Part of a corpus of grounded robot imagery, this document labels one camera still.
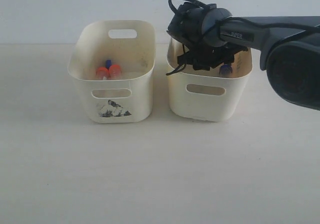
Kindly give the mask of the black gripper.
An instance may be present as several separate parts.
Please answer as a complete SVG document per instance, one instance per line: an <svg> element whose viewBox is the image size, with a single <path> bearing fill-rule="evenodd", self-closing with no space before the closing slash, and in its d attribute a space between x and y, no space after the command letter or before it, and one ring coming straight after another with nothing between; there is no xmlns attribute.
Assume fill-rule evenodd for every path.
<svg viewBox="0 0 320 224"><path fill-rule="evenodd" d="M242 51L247 52L248 48L236 44L226 44L222 47L200 45L200 47L189 49L182 44L183 54L177 56L177 66L178 68L182 67L182 70L190 65L195 71L209 71L222 65L231 71L235 55Z"/></svg>

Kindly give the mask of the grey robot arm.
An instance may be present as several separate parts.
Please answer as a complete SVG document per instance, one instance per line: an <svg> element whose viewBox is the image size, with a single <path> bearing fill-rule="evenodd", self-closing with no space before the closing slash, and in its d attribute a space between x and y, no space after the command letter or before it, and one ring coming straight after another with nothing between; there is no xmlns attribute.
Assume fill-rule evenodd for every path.
<svg viewBox="0 0 320 224"><path fill-rule="evenodd" d="M167 33L182 44L180 66L209 71L229 67L235 55L255 49L260 69L285 101L320 107L318 16L234 17L214 4L184 3L174 10Z"/></svg>

